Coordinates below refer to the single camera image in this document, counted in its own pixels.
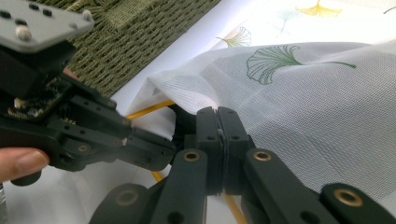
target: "yellow leaf pattern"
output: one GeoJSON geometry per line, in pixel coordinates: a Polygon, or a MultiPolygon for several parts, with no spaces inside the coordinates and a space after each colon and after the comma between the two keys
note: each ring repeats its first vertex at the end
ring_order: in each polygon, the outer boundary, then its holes
{"type": "Polygon", "coordinates": [[[317,4],[314,7],[307,7],[307,8],[296,8],[298,11],[303,12],[309,16],[319,16],[319,17],[336,17],[340,12],[341,9],[333,9],[328,7],[323,7],[320,5],[320,0],[318,0],[317,4]]]}
{"type": "Polygon", "coordinates": [[[241,27],[239,28],[238,34],[236,34],[234,37],[229,39],[220,39],[224,40],[229,48],[247,47],[251,43],[251,33],[245,27],[241,27]]]}

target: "screw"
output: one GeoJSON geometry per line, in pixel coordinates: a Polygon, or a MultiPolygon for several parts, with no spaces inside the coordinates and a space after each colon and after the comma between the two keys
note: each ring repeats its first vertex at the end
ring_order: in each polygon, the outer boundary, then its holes
{"type": "Polygon", "coordinates": [[[111,100],[107,102],[107,105],[110,106],[110,107],[116,107],[117,106],[116,102],[111,101],[111,100]]]}
{"type": "Polygon", "coordinates": [[[17,37],[22,41],[29,41],[32,39],[32,33],[30,33],[30,30],[27,26],[17,26],[15,33],[17,34],[17,37]]]}
{"type": "Polygon", "coordinates": [[[88,9],[85,9],[84,11],[82,11],[82,17],[84,18],[84,20],[90,21],[92,20],[92,13],[88,9]]]}
{"type": "Polygon", "coordinates": [[[130,126],[131,125],[131,121],[128,120],[128,119],[123,119],[122,120],[122,124],[125,125],[125,126],[130,126]]]}
{"type": "Polygon", "coordinates": [[[113,145],[114,145],[115,147],[119,147],[119,146],[122,145],[122,142],[121,142],[120,139],[114,139],[114,140],[113,140],[113,145]]]}

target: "black plastic part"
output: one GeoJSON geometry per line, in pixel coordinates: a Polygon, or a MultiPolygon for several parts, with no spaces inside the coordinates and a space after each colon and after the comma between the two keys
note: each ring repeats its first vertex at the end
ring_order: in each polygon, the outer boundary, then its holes
{"type": "Polygon", "coordinates": [[[80,165],[98,161],[112,162],[118,157],[122,147],[122,141],[118,137],[69,124],[56,117],[49,121],[47,127],[67,137],[62,141],[64,150],[67,151],[64,159],[80,165]]]}
{"type": "Polygon", "coordinates": [[[90,224],[148,223],[149,192],[140,185],[124,184],[111,190],[95,210],[90,224]]]}
{"type": "Polygon", "coordinates": [[[174,158],[173,144],[158,135],[134,128],[121,148],[119,159],[150,171],[161,171],[174,158]]]}
{"type": "Polygon", "coordinates": [[[206,166],[203,151],[177,153],[150,224],[205,223],[206,166]]]}
{"type": "Polygon", "coordinates": [[[37,147],[49,155],[49,165],[67,171],[80,171],[85,167],[77,160],[70,160],[70,153],[78,149],[74,147],[70,148],[71,151],[65,149],[61,143],[71,144],[73,141],[68,140],[61,132],[0,117],[0,134],[0,148],[37,147]]]}
{"type": "Polygon", "coordinates": [[[22,54],[0,46],[0,91],[28,99],[59,76],[76,53],[70,43],[60,44],[34,54],[22,54]]]}
{"type": "Polygon", "coordinates": [[[275,153],[251,149],[245,171],[272,224],[338,223],[275,153]]]}
{"type": "Polygon", "coordinates": [[[207,167],[207,194],[221,194],[223,190],[223,153],[218,121],[216,114],[211,107],[201,109],[197,112],[196,126],[196,148],[206,153],[207,167]]]}
{"type": "Polygon", "coordinates": [[[225,148],[224,189],[227,194],[240,195],[246,175],[244,160],[250,149],[250,138],[237,113],[226,107],[219,107],[218,116],[221,123],[225,148]]]}
{"type": "Polygon", "coordinates": [[[16,186],[24,187],[34,184],[40,178],[40,176],[41,176],[41,171],[18,179],[11,180],[11,183],[16,186]]]}
{"type": "Polygon", "coordinates": [[[385,208],[361,190],[346,184],[326,185],[319,199],[340,223],[396,223],[396,219],[385,208]]]}
{"type": "Polygon", "coordinates": [[[119,115],[114,108],[76,95],[69,104],[73,115],[69,118],[78,125],[113,136],[126,137],[131,132],[131,121],[119,115]]]}
{"type": "Polygon", "coordinates": [[[80,95],[84,98],[95,101],[97,104],[105,106],[109,109],[116,109],[117,103],[102,96],[99,91],[84,85],[83,83],[64,73],[61,73],[59,77],[73,84],[75,95],[80,95]]]}
{"type": "Polygon", "coordinates": [[[270,224],[270,219],[265,213],[262,203],[257,197],[254,189],[246,183],[242,192],[241,207],[245,220],[249,224],[270,224]]]}
{"type": "Polygon", "coordinates": [[[194,148],[195,141],[186,141],[185,137],[196,134],[196,116],[189,114],[178,105],[170,105],[169,108],[176,114],[175,133],[172,137],[172,143],[175,145],[177,153],[185,148],[194,148]]]}

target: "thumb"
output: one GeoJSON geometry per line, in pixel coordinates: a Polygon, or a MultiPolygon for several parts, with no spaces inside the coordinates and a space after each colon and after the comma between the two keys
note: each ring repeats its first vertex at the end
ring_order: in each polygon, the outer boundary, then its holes
{"type": "Polygon", "coordinates": [[[36,148],[0,148],[0,183],[36,173],[49,162],[49,157],[36,148]]]}

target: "white fabric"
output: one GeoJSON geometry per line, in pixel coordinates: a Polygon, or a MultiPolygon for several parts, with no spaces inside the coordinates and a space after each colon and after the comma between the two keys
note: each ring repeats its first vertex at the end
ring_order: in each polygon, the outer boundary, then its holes
{"type": "Polygon", "coordinates": [[[221,49],[149,77],[132,107],[158,90],[192,114],[230,107],[309,188],[347,183],[396,215],[395,74],[396,43],[221,49]]]}

